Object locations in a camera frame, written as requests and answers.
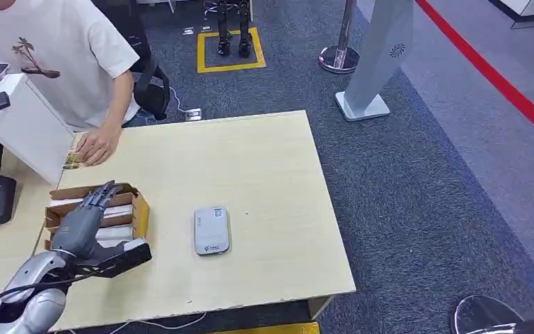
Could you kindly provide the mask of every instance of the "silver robotic arm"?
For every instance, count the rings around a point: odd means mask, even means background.
[[[0,298],[0,334],[44,334],[60,319],[73,282],[112,278],[152,258],[144,239],[104,248],[95,235],[104,210],[121,186],[114,181],[93,191],[61,222],[51,251],[29,258]]]

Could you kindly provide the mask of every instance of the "red floor stripe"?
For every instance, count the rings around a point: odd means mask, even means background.
[[[460,50],[482,75],[534,124],[534,104],[498,73],[449,23],[427,2],[416,0],[437,28]]]

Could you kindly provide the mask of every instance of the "palm tree print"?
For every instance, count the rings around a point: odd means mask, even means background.
[[[19,42],[17,42],[18,45],[13,45],[11,49],[15,52],[15,54],[18,54],[26,59],[28,59],[32,64],[33,67],[22,67],[22,72],[27,74],[41,74],[45,76],[46,78],[55,79],[60,76],[59,71],[53,71],[53,70],[43,70],[38,65],[38,62],[33,57],[32,51],[35,51],[35,48],[33,45],[28,42],[26,38],[20,37]]]

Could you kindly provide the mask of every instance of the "light wood tabletop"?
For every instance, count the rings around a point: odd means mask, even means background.
[[[3,154],[1,174],[14,178],[17,189],[13,217],[0,225],[0,292],[31,256],[49,192],[55,188],[8,151]]]
[[[53,330],[296,300],[315,317],[355,291],[304,111],[125,129],[105,164],[66,170],[59,188],[111,179],[150,204],[153,259],[73,285]],[[214,205],[231,247],[200,257],[193,213]]]

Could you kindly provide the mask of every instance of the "cardboard box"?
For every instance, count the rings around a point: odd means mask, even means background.
[[[150,207],[144,196],[134,187],[127,183],[119,184],[123,187],[118,191],[108,203],[108,207],[117,207],[119,205],[132,204],[132,215],[116,216],[110,218],[104,218],[102,220],[101,228],[107,228],[109,226],[117,226],[124,224],[132,224],[132,237],[144,238],[148,231],[148,212]],[[77,188],[68,189],[56,189],[50,191],[50,197],[52,200],[69,200],[73,198],[85,198],[89,193],[97,189],[97,186],[80,186]],[[50,238],[44,240],[44,248],[49,251],[51,248],[51,240],[56,233],[60,221],[64,216],[79,206],[80,203],[72,203],[65,205],[57,205],[54,207],[46,208],[46,218],[44,226],[50,231]]]

